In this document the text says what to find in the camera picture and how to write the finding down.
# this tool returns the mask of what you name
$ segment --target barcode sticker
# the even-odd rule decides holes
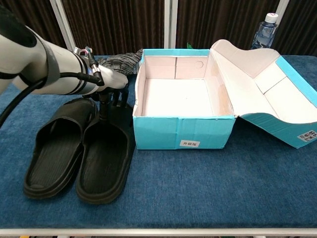
[[[297,136],[297,138],[301,139],[304,142],[308,142],[310,140],[314,140],[315,138],[317,138],[317,133],[313,130],[310,130]]]
[[[185,146],[185,147],[198,147],[199,144],[200,144],[200,141],[181,140],[179,145]]]

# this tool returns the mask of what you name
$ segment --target blue table surface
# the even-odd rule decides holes
[[[316,57],[285,58],[317,89]],[[10,86],[0,96],[0,112],[17,93]],[[242,119],[222,150],[136,149],[109,205],[81,202],[73,184],[51,199],[26,198],[36,133],[74,97],[29,95],[0,130],[0,228],[317,228],[317,142],[294,149]]]

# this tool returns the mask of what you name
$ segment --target striped cloth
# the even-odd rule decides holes
[[[114,71],[129,75],[137,73],[138,62],[141,60],[143,49],[137,51],[137,53],[119,54],[109,57],[100,57],[97,61],[102,66],[111,68]]]

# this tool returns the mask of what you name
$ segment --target brown curtain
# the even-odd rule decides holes
[[[258,27],[279,0],[179,0],[176,47],[188,42],[197,49],[208,49],[219,39],[227,39],[247,50]]]
[[[0,4],[43,39],[66,48],[49,0],[0,0]]]
[[[290,0],[272,48],[282,55],[317,56],[316,0]]]
[[[78,47],[95,55],[164,46],[164,0],[63,0]]]

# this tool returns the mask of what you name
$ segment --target slide sandal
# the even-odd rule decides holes
[[[132,108],[112,106],[108,123],[93,119],[83,145],[77,195],[92,204],[110,203],[124,188],[135,147]]]
[[[96,113],[93,101],[75,99],[61,106],[39,130],[24,180],[27,197],[52,197],[67,185],[80,165],[84,130]]]

